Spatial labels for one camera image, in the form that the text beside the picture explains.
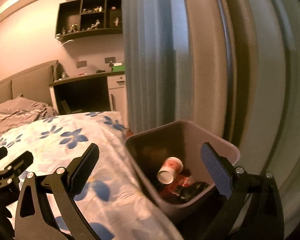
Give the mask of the red white paper cup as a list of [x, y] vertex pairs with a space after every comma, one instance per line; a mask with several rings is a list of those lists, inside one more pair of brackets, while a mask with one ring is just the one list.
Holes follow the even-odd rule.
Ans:
[[162, 184], [170, 184], [182, 170], [183, 163], [181, 160], [176, 157], [169, 157], [165, 159], [157, 173], [157, 179]]

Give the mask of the red snack bag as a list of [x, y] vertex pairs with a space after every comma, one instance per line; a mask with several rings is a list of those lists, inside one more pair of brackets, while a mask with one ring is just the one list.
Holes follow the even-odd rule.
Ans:
[[177, 175], [174, 181], [170, 184], [163, 185], [159, 191], [159, 195], [162, 198], [168, 198], [171, 196], [179, 196], [180, 192], [183, 188], [186, 188], [196, 181], [193, 179], [192, 176], [184, 176], [184, 175]]

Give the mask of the beige trash bin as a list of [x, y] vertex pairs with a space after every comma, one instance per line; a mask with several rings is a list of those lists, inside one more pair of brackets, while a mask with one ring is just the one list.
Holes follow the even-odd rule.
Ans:
[[[135, 134], [125, 142], [144, 194], [172, 222], [189, 216], [215, 187], [200, 156], [206, 142], [231, 164], [239, 161], [240, 152], [235, 145], [187, 120]], [[207, 188], [187, 202], [173, 192], [178, 186], [188, 189], [199, 182], [207, 183]]]

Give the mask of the floral white blue bedsheet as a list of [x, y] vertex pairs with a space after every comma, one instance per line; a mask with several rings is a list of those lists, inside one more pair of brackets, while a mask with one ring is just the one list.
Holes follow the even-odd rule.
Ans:
[[181, 239], [142, 192], [118, 113], [0, 124], [0, 239]]

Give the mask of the grey upholstered headboard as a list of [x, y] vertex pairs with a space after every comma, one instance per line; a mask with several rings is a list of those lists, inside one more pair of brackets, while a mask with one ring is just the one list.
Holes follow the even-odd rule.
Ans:
[[0, 104], [19, 95], [52, 105], [49, 84], [57, 77], [58, 60], [25, 69], [0, 81]]

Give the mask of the dark desk with white drawers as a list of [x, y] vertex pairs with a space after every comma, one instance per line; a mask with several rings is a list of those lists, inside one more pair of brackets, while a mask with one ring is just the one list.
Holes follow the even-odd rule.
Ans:
[[49, 84], [52, 105], [61, 115], [77, 112], [120, 112], [128, 127], [125, 72], [68, 77]]

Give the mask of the green box on desk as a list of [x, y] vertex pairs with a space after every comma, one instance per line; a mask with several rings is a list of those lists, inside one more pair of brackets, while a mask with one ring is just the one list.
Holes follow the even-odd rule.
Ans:
[[126, 69], [125, 65], [122, 63], [114, 63], [112, 66], [113, 72], [124, 72]]

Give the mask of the blue grey curtain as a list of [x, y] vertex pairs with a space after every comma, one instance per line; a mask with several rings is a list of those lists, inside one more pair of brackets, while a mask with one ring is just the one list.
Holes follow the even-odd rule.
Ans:
[[[234, 167], [274, 175], [284, 239], [300, 239], [300, 1], [122, 0], [133, 135], [192, 121], [235, 145]], [[172, 222], [202, 235], [226, 197], [216, 186]]]

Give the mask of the dark wall shelf unit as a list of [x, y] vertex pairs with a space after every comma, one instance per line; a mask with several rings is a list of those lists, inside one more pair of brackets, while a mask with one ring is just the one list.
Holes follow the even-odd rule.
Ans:
[[61, 3], [55, 39], [122, 34], [122, 0], [73, 0]]

